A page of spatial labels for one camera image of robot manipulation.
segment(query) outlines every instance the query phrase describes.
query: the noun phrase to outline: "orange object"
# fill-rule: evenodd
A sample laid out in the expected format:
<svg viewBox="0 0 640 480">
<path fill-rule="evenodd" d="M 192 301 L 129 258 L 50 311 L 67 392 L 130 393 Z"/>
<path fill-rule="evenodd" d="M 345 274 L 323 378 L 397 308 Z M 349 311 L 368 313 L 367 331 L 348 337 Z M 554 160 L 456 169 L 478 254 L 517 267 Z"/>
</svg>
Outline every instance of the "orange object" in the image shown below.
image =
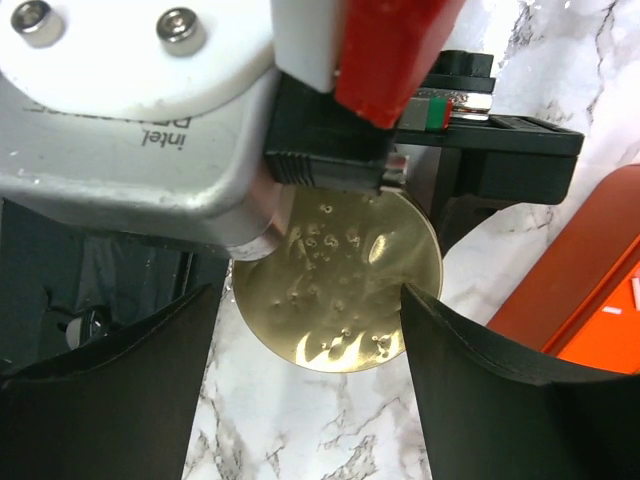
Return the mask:
<svg viewBox="0 0 640 480">
<path fill-rule="evenodd" d="M 489 328 L 574 363 L 636 373 L 639 277 L 640 165 L 629 165 L 598 185 Z"/>
</svg>

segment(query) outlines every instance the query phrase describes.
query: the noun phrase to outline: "screw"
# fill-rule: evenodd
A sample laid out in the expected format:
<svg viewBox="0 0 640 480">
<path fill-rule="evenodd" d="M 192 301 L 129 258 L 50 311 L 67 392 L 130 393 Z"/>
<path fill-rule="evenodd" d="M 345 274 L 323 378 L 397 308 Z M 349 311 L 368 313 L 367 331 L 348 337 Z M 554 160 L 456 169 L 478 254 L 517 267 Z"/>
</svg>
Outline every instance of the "screw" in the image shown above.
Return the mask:
<svg viewBox="0 0 640 480">
<path fill-rule="evenodd" d="M 198 16 L 188 8 L 172 8 L 158 20 L 156 33 L 170 55 L 186 57 L 202 48 L 207 39 Z"/>
<path fill-rule="evenodd" d="M 11 26 L 34 48 L 50 47 L 64 33 L 64 22 L 47 2 L 24 2 L 13 11 Z"/>
</svg>

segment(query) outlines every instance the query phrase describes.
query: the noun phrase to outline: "marble surface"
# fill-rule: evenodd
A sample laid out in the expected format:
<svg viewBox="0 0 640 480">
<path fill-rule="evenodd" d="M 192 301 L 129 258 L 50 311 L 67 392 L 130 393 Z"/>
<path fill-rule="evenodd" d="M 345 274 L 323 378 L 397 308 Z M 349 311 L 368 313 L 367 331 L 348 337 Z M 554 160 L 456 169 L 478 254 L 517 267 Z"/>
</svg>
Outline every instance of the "marble surface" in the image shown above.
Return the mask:
<svg viewBox="0 0 640 480">
<path fill-rule="evenodd" d="M 567 200 L 496 214 L 445 259 L 443 301 L 485 324 L 609 172 L 640 152 L 640 0 L 468 0 L 447 45 L 496 56 L 494 113 L 587 134 Z M 227 291 L 184 479 L 431 478 L 405 355 L 320 374 L 268 351 Z"/>
</svg>

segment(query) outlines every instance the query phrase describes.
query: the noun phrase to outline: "white plastic block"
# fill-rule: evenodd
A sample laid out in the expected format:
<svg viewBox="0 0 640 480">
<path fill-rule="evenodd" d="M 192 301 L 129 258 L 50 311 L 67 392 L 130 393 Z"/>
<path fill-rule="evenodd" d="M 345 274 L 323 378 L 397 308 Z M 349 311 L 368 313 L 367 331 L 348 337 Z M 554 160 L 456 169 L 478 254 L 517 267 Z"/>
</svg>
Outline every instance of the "white plastic block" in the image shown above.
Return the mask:
<svg viewBox="0 0 640 480">
<path fill-rule="evenodd" d="M 347 0 L 271 0 L 276 64 L 320 92 L 335 84 Z"/>
<path fill-rule="evenodd" d="M 51 0 L 65 32 L 46 48 L 29 46 L 11 28 L 22 1 L 0 1 L 0 71 L 54 110 L 185 118 L 244 92 L 273 65 L 269 0 Z M 193 10 L 207 33 L 189 57 L 169 55 L 156 35 L 158 18 L 175 7 Z"/>
</svg>

